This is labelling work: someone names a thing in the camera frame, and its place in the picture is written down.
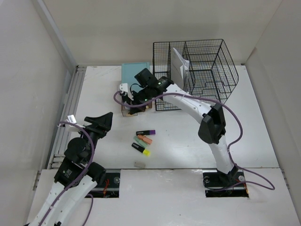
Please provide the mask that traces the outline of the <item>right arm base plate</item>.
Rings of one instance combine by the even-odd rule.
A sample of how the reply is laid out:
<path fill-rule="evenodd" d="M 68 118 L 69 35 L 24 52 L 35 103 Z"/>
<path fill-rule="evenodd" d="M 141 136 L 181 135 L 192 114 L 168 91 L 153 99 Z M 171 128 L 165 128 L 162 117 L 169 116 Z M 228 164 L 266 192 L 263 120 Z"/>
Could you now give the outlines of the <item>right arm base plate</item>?
<path fill-rule="evenodd" d="M 242 171 L 234 176 L 231 182 L 222 182 L 216 171 L 203 172 L 203 186 L 205 187 L 206 198 L 232 198 L 232 197 L 249 197 L 249 192 L 245 183 L 236 185 L 245 180 Z"/>

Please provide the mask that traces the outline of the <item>orange highlighter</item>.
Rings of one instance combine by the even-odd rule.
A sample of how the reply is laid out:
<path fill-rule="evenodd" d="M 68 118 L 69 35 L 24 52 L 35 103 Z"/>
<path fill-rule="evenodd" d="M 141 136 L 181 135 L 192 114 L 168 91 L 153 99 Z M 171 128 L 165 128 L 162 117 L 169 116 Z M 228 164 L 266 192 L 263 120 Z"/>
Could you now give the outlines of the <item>orange highlighter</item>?
<path fill-rule="evenodd" d="M 151 145 L 151 144 L 152 144 L 152 140 L 151 140 L 150 138 L 146 137 L 146 136 L 143 136 L 143 135 L 138 134 L 137 137 L 138 137 L 141 141 L 147 143 L 148 145 Z"/>

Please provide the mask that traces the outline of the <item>teal mini drawer chest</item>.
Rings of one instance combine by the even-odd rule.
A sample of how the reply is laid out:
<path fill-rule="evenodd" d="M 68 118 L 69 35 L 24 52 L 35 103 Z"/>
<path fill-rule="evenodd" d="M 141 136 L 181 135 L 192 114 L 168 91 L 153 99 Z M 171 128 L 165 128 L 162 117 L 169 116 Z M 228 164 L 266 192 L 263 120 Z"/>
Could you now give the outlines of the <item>teal mini drawer chest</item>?
<path fill-rule="evenodd" d="M 139 63 L 126 63 L 122 64 L 121 67 L 121 81 L 122 83 L 127 83 L 128 88 L 130 88 L 131 85 L 138 84 L 138 81 L 135 79 L 135 76 L 142 71 L 144 68 L 147 68 L 150 70 L 150 63 L 149 62 L 139 62 Z M 139 92 L 142 88 L 139 87 L 138 85 L 133 85 L 132 86 L 132 91 Z M 152 108 L 152 103 L 147 105 L 146 109 L 151 109 Z M 129 108 L 121 106 L 121 112 L 124 117 L 126 116 L 137 116 L 138 113 L 134 115 L 129 114 Z"/>

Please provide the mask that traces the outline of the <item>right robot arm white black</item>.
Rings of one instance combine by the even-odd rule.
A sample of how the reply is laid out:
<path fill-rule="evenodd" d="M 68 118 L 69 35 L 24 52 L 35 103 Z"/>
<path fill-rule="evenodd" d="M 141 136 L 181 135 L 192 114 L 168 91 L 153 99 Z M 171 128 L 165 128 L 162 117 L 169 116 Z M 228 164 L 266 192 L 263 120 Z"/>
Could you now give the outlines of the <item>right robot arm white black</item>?
<path fill-rule="evenodd" d="M 193 117 L 199 124 L 198 136 L 207 143 L 216 161 L 219 186 L 229 186 L 235 180 L 238 169 L 230 160 L 225 139 L 226 122 L 221 104 L 213 106 L 195 99 L 182 90 L 171 79 L 157 79 L 144 68 L 135 79 L 142 87 L 133 93 L 133 105 L 145 103 L 159 97 Z"/>

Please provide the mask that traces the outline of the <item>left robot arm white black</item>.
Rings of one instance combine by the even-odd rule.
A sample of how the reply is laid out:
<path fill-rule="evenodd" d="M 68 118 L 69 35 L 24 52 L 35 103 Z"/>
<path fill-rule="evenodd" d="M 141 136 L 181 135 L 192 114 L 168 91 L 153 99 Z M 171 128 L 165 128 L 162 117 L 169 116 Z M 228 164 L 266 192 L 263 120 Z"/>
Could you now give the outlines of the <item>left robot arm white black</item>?
<path fill-rule="evenodd" d="M 69 141 L 64 159 L 58 168 L 51 190 L 31 226 L 65 226 L 77 206 L 95 187 L 105 182 L 106 169 L 93 161 L 99 139 L 111 130 L 113 113 L 86 117 L 87 125 L 79 125 L 73 115 L 58 123 L 76 131 L 79 137 Z"/>

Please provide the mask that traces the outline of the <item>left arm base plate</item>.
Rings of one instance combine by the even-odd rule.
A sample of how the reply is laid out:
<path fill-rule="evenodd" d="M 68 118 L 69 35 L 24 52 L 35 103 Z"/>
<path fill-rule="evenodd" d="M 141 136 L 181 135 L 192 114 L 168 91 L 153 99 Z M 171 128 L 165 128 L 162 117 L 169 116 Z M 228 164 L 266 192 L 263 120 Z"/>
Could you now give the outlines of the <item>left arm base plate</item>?
<path fill-rule="evenodd" d="M 94 198 L 119 198 L 120 170 L 109 170 L 101 184 L 93 188 L 89 194 Z"/>

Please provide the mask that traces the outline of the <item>white spiral notebook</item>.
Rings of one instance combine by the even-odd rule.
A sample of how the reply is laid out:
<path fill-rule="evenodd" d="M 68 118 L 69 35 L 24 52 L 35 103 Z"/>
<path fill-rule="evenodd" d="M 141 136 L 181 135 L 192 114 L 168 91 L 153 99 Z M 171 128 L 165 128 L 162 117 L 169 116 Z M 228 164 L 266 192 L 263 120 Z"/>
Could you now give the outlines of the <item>white spiral notebook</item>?
<path fill-rule="evenodd" d="M 184 59 L 177 49 L 171 49 L 171 80 L 187 91 L 190 61 Z"/>

